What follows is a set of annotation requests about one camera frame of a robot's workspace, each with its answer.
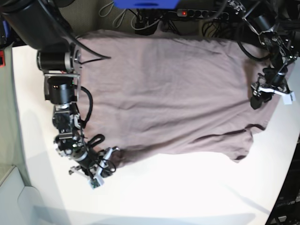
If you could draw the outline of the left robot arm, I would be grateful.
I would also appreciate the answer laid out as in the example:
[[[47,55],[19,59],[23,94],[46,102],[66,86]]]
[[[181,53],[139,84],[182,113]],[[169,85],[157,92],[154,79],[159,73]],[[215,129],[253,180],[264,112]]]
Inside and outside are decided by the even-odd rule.
[[[272,100],[274,95],[281,96],[284,104],[292,104],[296,97],[287,84],[286,75],[289,65],[296,61],[299,52],[294,48],[289,32],[280,26],[278,12],[269,0],[228,0],[226,4],[241,18],[235,33],[240,49],[254,61],[270,62],[258,74],[257,81],[251,84],[251,107],[259,109]],[[240,34],[244,26],[257,35],[261,46],[268,51],[266,56],[255,57],[242,45]]]

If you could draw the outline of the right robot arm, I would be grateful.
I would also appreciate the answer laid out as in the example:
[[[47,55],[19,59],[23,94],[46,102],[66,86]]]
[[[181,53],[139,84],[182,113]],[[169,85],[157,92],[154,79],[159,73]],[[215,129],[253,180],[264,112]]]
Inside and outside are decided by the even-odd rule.
[[[37,67],[44,75],[44,95],[53,104],[52,123],[58,130],[53,141],[57,153],[77,163],[69,173],[86,178],[92,188],[104,183],[115,166],[110,157],[117,147],[96,152],[102,134],[85,140],[93,98],[81,86],[81,50],[86,46],[74,36],[53,0],[3,0],[0,14],[21,40],[37,50]]]

